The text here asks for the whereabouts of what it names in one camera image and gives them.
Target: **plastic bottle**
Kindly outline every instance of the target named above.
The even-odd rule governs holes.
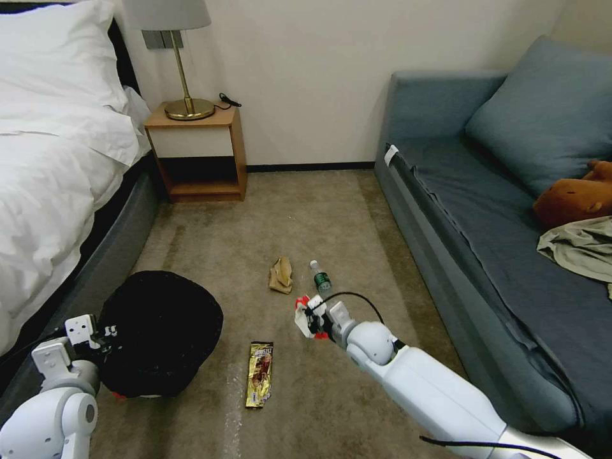
[[[317,286],[317,292],[321,298],[328,298],[332,294],[332,282],[330,277],[319,266],[319,262],[312,260],[310,262],[310,270],[314,276],[314,284]]]

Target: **green bottle label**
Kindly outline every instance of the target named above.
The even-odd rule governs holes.
[[[314,283],[317,286],[317,288],[324,282],[330,282],[330,277],[327,275],[327,273],[317,273],[314,275]]]

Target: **white wall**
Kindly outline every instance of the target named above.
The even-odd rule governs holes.
[[[552,36],[593,51],[612,54],[612,1],[569,1]]]
[[[173,52],[147,50],[114,1],[147,103],[181,98]],[[183,63],[193,97],[244,105],[249,164],[372,161],[391,72],[510,68],[565,2],[207,0]]]

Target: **baseboard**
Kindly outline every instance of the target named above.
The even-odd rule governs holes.
[[[247,166],[247,172],[287,172],[344,169],[374,169],[374,162],[358,161],[354,163],[252,164]]]

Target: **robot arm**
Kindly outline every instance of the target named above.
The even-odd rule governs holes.
[[[358,324],[343,302],[328,309],[317,295],[303,309],[310,310],[306,316],[311,328],[314,323],[327,331],[410,417],[457,455],[473,459],[589,459],[558,438],[535,437],[511,428],[479,389],[424,351],[401,343],[384,324]],[[300,329],[306,335],[308,330]],[[480,445],[453,446],[453,442]]]
[[[2,426],[3,459],[89,457],[89,440],[98,421],[98,368],[90,361],[74,360],[72,345],[88,342],[91,349],[103,348],[92,338],[96,332],[92,316],[68,319],[66,331],[68,337],[46,341],[32,351],[44,376],[41,393],[23,403]]]
[[[77,388],[40,393],[21,405],[0,430],[6,459],[87,459],[98,420],[96,399]]]

